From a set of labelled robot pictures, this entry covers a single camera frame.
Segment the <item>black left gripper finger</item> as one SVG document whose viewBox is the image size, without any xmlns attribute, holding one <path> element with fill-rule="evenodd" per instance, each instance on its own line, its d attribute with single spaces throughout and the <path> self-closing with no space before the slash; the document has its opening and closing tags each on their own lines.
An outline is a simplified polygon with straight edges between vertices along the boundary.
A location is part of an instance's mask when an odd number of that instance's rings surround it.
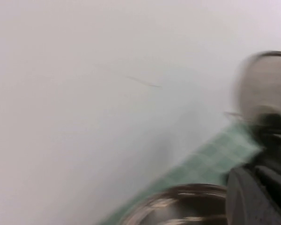
<svg viewBox="0 0 281 225">
<path fill-rule="evenodd" d="M 225 208 L 229 225 L 281 225 L 281 166 L 233 168 Z"/>
</svg>

